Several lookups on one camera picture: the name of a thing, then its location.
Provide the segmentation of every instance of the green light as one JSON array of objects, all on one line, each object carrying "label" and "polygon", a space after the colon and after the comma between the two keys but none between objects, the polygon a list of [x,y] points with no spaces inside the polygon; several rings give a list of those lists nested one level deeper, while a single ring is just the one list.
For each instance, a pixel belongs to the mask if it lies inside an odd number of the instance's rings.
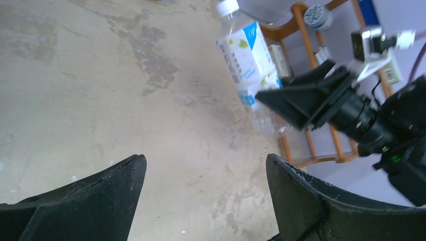
[{"label": "green light", "polygon": [[390,160],[393,163],[398,163],[398,162],[400,162],[402,160],[402,158],[400,156],[398,156],[398,155],[395,155],[395,156],[390,157]]}]

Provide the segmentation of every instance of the cable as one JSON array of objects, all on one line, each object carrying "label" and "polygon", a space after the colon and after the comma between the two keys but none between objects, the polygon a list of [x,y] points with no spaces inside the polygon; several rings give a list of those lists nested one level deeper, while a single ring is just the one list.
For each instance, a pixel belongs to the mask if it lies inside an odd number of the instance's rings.
[{"label": "cable", "polygon": [[379,84],[382,82],[382,78],[380,78],[380,75],[379,74],[377,74],[376,73],[376,75],[377,75],[377,77],[379,78],[379,81],[377,81],[377,84],[376,84],[376,86],[374,86],[374,88],[371,90],[371,95],[373,96],[373,100],[374,100],[374,102],[376,103],[376,105],[377,105],[377,108],[380,108],[381,106],[382,106],[382,104],[380,103],[380,101],[377,99],[377,97],[376,97],[376,88],[379,86]]},{"label": "cable", "polygon": [[423,56],[424,56],[424,53],[426,52],[426,43],[424,43],[423,44],[423,47],[421,48],[421,50],[420,50],[420,52],[419,52],[419,54],[418,54],[418,56],[417,56],[417,58],[415,59],[415,62],[414,62],[414,65],[413,65],[413,67],[412,67],[412,69],[411,69],[411,72],[410,72],[410,77],[408,78],[408,82],[407,82],[407,84],[409,84],[409,83],[411,83],[412,81],[413,81],[413,79],[414,79],[414,75],[416,74],[416,72],[417,72],[417,68],[418,68],[418,66],[419,66],[419,64],[420,64],[420,62],[421,62],[421,60],[423,59]]}]

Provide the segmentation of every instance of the plastic water bottle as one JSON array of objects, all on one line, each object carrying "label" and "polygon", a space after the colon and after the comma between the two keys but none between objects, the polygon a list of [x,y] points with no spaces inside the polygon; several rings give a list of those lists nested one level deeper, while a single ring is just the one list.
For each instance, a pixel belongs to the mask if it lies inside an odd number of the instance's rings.
[{"label": "plastic water bottle", "polygon": [[254,98],[259,90],[282,87],[259,23],[242,13],[236,0],[224,0],[216,10],[222,20],[217,45],[252,124],[268,137],[287,134],[292,127]]}]

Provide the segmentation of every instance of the concrete floor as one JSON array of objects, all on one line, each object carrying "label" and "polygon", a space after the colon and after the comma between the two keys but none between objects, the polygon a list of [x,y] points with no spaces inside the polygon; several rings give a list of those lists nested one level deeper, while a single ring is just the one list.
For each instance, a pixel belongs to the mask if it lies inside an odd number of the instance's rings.
[{"label": "concrete floor", "polygon": [[129,240],[266,240],[265,158],[197,0],[0,2],[0,203],[148,160]]}]

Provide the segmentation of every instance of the bottle cap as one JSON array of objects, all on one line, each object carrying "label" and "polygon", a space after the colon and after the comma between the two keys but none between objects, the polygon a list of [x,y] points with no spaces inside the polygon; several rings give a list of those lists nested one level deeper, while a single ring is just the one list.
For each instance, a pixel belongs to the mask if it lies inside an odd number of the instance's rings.
[{"label": "bottle cap", "polygon": [[240,9],[237,0],[224,0],[216,5],[219,17],[224,17]]}]

